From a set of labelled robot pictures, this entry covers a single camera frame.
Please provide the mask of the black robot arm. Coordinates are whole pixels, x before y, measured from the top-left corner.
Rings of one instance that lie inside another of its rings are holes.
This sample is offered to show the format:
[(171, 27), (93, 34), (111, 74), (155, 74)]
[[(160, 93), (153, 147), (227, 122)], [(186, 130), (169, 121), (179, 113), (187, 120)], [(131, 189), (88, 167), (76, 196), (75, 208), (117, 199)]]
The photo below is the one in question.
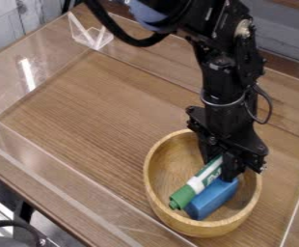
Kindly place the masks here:
[(246, 170), (264, 168), (268, 148), (254, 126), (258, 98), (268, 94), (258, 85), (264, 74), (250, 9), (242, 0), (128, 0), (137, 23), (152, 32), (136, 39), (123, 30), (99, 0), (84, 0), (93, 16), (115, 37), (132, 46), (148, 47), (171, 34), (192, 45), (203, 73), (203, 106), (187, 108), (188, 128), (196, 133), (203, 160), (223, 158), (223, 180)]

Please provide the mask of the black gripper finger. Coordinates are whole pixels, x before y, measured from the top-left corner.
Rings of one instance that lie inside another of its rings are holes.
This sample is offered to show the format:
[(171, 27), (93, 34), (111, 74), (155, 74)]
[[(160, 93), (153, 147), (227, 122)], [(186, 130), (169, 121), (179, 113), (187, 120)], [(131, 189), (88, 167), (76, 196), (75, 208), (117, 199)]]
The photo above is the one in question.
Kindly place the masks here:
[(231, 152), (223, 153), (222, 179), (231, 182), (246, 170), (243, 159)]
[(223, 152), (219, 140), (215, 137), (202, 137), (199, 139), (199, 149), (204, 160), (204, 164), (207, 164), (211, 161), (211, 159), (220, 155)]

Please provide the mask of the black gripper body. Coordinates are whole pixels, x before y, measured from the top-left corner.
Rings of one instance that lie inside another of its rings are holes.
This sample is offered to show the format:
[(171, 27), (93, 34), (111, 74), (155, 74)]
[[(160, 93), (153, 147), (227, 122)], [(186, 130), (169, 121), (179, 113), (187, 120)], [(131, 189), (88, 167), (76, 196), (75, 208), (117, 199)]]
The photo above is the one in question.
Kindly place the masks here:
[(190, 106), (188, 128), (202, 137), (215, 137), (224, 152), (231, 152), (243, 159), (246, 170), (260, 174), (266, 166), (268, 147), (255, 132), (254, 124), (266, 124), (256, 119), (258, 95), (240, 95), (227, 102), (202, 95), (204, 107)]

